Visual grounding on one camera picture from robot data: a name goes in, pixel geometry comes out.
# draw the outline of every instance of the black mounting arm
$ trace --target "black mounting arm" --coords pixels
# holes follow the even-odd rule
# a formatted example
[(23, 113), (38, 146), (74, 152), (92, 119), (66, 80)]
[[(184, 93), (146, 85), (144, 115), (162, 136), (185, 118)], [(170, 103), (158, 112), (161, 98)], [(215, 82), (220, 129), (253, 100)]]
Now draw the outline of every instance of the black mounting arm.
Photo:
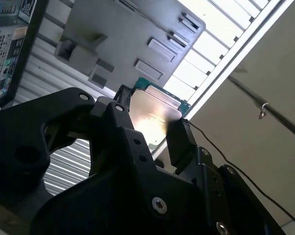
[[(88, 179), (52, 196), (50, 154), (90, 141)], [(0, 111), (0, 228), (9, 234), (110, 232), (283, 235), (230, 166), (217, 168), (186, 120), (167, 134), (176, 174), (153, 161), (127, 108), (70, 88)]]

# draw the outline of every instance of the black cable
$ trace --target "black cable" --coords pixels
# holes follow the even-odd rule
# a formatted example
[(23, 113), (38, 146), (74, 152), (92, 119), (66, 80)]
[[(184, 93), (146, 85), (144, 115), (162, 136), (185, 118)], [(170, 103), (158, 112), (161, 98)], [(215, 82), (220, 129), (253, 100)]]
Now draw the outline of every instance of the black cable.
[(193, 123), (190, 122), (190, 125), (193, 126), (195, 129), (197, 129), (199, 132), (201, 132), (201, 134), (205, 137), (205, 139), (212, 145), (214, 146), (214, 148), (221, 154), (221, 156), (224, 158), (224, 160), (226, 161), (226, 163), (228, 163), (229, 165), (231, 165), (233, 168), (235, 168), (237, 171), (239, 171), (242, 175), (244, 175), (253, 185), (254, 187), (264, 196), (266, 197), (269, 201), (271, 201), (272, 203), (274, 203), (277, 207), (280, 208), (280, 210), (282, 210), (289, 218), (291, 218), (292, 221), (294, 221), (295, 223), (295, 217), (293, 217), (286, 209), (284, 209), (279, 203), (277, 203), (276, 201), (274, 201), (271, 197), (269, 197), (266, 193), (263, 192), (263, 190), (260, 189), (259, 186), (257, 186), (257, 184), (244, 172), (242, 171), (239, 167), (237, 167), (235, 164), (233, 164), (232, 162), (230, 162), (225, 155), (221, 152), (221, 150), (205, 135), (204, 131), (202, 131), (200, 128), (198, 128), (197, 126), (195, 126)]

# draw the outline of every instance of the metal hook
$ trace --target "metal hook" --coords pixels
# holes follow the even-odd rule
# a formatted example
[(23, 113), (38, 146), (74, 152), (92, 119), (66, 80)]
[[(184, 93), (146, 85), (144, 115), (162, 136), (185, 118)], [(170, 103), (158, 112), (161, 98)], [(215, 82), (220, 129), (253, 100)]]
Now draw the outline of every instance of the metal hook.
[(266, 109), (265, 109), (265, 106), (266, 106), (266, 105), (269, 105), (269, 103), (264, 103), (264, 104), (261, 106), (260, 114), (259, 114), (258, 117), (257, 117), (258, 120), (263, 119), (263, 118), (267, 115), (267, 111), (266, 111)]

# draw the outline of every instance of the bolt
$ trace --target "bolt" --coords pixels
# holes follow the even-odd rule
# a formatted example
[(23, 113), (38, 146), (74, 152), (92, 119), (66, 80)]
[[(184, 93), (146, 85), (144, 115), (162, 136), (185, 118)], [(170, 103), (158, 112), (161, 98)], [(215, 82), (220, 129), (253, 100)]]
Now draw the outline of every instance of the bolt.
[(160, 197), (154, 197), (152, 200), (152, 206), (159, 214), (166, 214), (167, 205)]
[(209, 155), (209, 152), (208, 152), (206, 149), (204, 149), (204, 148), (202, 148), (202, 152), (203, 152), (206, 156)]
[(119, 111), (123, 111), (124, 110), (123, 107), (120, 106), (120, 105), (118, 105), (118, 104), (116, 104), (116, 109), (118, 109)]
[(229, 235), (230, 234), (228, 229), (226, 228), (226, 226), (223, 223), (217, 222), (216, 227), (217, 227), (217, 230), (220, 233), (220, 235)]
[(79, 94), (79, 96), (83, 100), (89, 100), (89, 97), (87, 97), (85, 94)]
[(235, 175), (235, 172), (234, 172), (234, 170), (233, 170), (231, 167), (227, 167), (227, 170), (228, 170), (232, 175)]

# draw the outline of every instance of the ceiling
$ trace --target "ceiling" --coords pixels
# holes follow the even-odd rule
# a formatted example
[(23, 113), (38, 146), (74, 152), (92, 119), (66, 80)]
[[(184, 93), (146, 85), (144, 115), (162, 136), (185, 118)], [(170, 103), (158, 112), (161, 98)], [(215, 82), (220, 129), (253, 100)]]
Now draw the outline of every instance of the ceiling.
[[(265, 98), (295, 122), (295, 1), (251, 50), (232, 76)], [(295, 136), (270, 115), (257, 120), (254, 103), (225, 81), (191, 122), (200, 127), (265, 193), (295, 216)], [(207, 148), (216, 165), (220, 154), (195, 129), (198, 145)], [(170, 166), (167, 148), (160, 159)], [(290, 221), (256, 190), (255, 194), (280, 225)]]

